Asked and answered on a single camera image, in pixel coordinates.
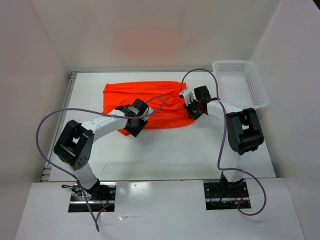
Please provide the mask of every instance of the white laundry basket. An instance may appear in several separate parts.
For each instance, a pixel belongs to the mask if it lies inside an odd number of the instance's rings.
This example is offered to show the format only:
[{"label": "white laundry basket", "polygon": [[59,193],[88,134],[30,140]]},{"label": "white laundry basket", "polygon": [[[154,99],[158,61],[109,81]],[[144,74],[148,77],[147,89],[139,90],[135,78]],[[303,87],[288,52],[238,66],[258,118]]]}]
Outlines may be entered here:
[{"label": "white laundry basket", "polygon": [[239,108],[253,109],[269,105],[257,67],[252,61],[214,61],[212,68],[223,102]]}]

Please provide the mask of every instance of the red cloth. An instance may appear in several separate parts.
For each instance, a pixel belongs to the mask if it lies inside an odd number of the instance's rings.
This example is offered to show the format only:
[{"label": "red cloth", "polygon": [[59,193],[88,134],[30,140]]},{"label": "red cloth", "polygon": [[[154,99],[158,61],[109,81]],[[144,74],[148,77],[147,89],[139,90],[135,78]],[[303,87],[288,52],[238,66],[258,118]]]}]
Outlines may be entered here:
[{"label": "red cloth", "polygon": [[[108,114],[120,105],[132,104],[136,98],[148,101],[156,95],[165,96],[165,104],[156,114],[148,118],[144,129],[169,129],[189,125],[194,120],[188,117],[184,109],[184,99],[179,97],[180,83],[176,81],[138,81],[107,84],[103,90],[103,113]],[[148,105],[156,110],[162,104],[161,97],[156,98]],[[124,135],[129,133],[121,129]]]}]

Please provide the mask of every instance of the white table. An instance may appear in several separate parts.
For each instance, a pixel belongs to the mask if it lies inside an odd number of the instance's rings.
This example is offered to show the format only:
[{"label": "white table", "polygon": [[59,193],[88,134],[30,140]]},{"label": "white table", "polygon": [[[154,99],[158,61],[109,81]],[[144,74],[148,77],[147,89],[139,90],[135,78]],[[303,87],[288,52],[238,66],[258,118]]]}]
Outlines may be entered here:
[{"label": "white table", "polygon": [[[247,179],[252,209],[263,203]],[[203,181],[119,182],[115,212],[100,216],[100,232],[88,212],[68,213],[71,192],[61,182],[33,183],[16,240],[304,240],[282,178],[261,179],[267,194],[264,211],[244,216],[237,209],[206,210]]]},{"label": "white table", "polygon": [[[185,72],[78,73],[67,107],[102,112],[103,90],[107,83],[180,82],[184,74]],[[190,89],[206,85],[211,96],[216,96],[214,80],[207,72],[189,74],[186,83]],[[90,113],[69,111],[61,126],[73,119],[82,122],[95,117]],[[94,143],[89,164],[101,181],[219,179],[221,172],[217,169],[217,159],[222,135],[223,122],[207,115],[186,127],[143,130],[137,138],[115,131]],[[221,166],[229,167],[235,154],[227,141]],[[54,153],[50,160],[66,168]],[[275,177],[265,143],[248,161],[247,171],[256,177]],[[51,182],[72,180],[55,168],[49,177]]]}]

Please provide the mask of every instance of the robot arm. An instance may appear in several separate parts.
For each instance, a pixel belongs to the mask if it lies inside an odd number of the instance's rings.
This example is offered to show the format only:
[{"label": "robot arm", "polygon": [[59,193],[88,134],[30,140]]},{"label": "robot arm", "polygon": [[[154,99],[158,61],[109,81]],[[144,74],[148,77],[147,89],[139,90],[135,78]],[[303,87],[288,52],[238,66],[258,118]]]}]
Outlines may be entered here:
[{"label": "robot arm", "polygon": [[[194,96],[190,90],[184,89],[180,96],[184,98],[184,108],[190,118],[196,120],[202,114],[206,114],[220,120],[225,119],[218,99],[211,98],[206,86],[195,88]],[[236,152],[230,167],[244,170],[251,153],[264,142],[259,119],[253,108],[243,109],[227,103],[223,103],[223,106],[226,111],[228,142],[231,149]],[[229,190],[239,187],[243,178],[243,172],[229,170],[221,174],[220,182],[223,188]]]},{"label": "robot arm", "polygon": [[[139,117],[152,112],[151,107],[137,98],[132,105],[118,106],[110,114]],[[103,186],[100,186],[99,179],[88,163],[93,143],[118,129],[125,129],[136,137],[147,123],[147,117],[127,119],[101,116],[85,122],[71,120],[65,125],[53,151],[61,161],[69,165],[81,185],[94,197],[99,194]]]}]

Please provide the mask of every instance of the white wall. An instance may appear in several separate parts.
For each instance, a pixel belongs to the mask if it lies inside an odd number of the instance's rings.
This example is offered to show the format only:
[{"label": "white wall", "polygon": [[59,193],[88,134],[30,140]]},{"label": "white wall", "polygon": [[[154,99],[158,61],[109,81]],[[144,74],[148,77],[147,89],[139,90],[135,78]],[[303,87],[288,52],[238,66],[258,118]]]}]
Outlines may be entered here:
[{"label": "white wall", "polygon": [[73,71],[249,59],[279,0],[30,0]]},{"label": "white wall", "polygon": [[[0,233],[15,237],[32,182],[44,161],[35,145],[41,118],[63,101],[68,84],[64,66],[32,5],[0,2]],[[41,134],[48,151],[57,118]]]},{"label": "white wall", "polygon": [[278,177],[287,185],[307,240],[319,239],[320,10],[281,0],[252,61],[270,98],[261,120]]}]

